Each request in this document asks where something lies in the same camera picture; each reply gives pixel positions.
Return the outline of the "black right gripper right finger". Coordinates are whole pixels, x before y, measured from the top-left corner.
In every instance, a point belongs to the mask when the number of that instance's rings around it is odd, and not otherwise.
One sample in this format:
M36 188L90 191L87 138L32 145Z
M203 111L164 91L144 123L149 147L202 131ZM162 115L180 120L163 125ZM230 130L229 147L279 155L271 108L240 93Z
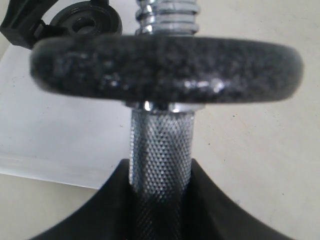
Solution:
M232 201L196 160L191 165L182 233L184 240L285 239Z

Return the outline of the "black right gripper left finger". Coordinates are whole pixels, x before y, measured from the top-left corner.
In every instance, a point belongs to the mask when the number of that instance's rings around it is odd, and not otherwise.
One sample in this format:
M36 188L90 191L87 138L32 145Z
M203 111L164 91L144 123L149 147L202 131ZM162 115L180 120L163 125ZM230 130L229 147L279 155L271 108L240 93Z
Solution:
M130 235L129 160L122 159L106 183L82 207L34 240L126 240Z

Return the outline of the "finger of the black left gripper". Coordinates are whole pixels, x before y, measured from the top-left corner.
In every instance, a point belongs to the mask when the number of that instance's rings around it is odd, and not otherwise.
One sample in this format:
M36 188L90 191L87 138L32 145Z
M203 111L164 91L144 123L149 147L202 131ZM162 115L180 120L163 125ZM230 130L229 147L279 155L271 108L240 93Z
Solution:
M32 49L39 39L36 30L49 9L49 0L10 0L0 32L12 45Z

